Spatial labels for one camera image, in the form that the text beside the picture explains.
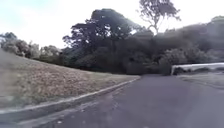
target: curb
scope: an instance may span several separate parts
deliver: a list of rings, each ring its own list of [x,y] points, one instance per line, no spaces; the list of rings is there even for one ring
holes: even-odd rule
[[[20,122],[24,120],[30,120],[30,119],[46,116],[55,112],[62,111],[64,109],[72,108],[82,103],[91,101],[92,99],[98,96],[112,92],[138,79],[140,79],[140,77],[105,88],[105,89],[101,89],[96,92],[87,93],[78,97],[62,99],[57,102],[46,102],[40,105],[27,106],[25,108],[20,108],[20,109],[16,109],[16,108],[2,109],[0,110],[0,122]]]

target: large tree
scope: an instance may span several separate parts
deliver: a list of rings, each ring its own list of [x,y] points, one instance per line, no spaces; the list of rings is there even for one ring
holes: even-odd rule
[[[140,0],[140,16],[143,20],[150,23],[149,28],[153,28],[156,34],[164,21],[168,18],[176,18],[179,12],[170,0]]]
[[[82,47],[88,52],[108,44],[115,50],[115,42],[126,38],[133,29],[139,27],[112,9],[95,10],[85,23],[72,26],[71,36],[63,39],[68,45]]]

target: sky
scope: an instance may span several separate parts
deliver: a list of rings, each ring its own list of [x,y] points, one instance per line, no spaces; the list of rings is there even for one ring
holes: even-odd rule
[[[181,21],[170,20],[161,31],[169,28],[206,23],[224,15],[223,0],[171,0],[180,9]],[[62,37],[71,26],[90,18],[95,9],[112,8],[130,20],[147,26],[137,13],[139,0],[1,0],[0,33],[13,32],[19,39],[63,48]]]

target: foliage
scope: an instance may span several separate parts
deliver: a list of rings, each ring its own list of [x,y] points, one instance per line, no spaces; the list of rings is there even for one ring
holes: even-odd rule
[[[140,0],[140,14],[143,20],[150,23],[158,34],[160,24],[165,18],[174,17],[178,20],[177,10],[170,0]]]
[[[180,65],[186,63],[187,58],[182,50],[168,50],[159,60],[160,72],[164,75],[170,75],[172,65]]]
[[[153,9],[150,13],[158,16],[157,20],[176,17],[178,12],[168,0],[141,1],[149,2],[146,5],[151,8],[145,9]],[[157,6],[162,8],[161,12],[157,12]],[[27,44],[13,33],[0,35],[0,42],[5,51],[71,68],[169,75],[172,65],[224,61],[223,32],[224,19],[218,16],[209,23],[189,25],[154,35],[151,30],[133,23],[112,9],[101,9],[93,11],[85,23],[72,26],[71,35],[63,37],[68,45],[64,49],[50,45],[39,50],[38,45]]]

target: dry grass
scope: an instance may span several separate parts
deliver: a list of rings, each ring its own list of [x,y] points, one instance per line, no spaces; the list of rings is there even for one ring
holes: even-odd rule
[[[78,96],[138,77],[81,71],[2,51],[0,59],[0,107]]]

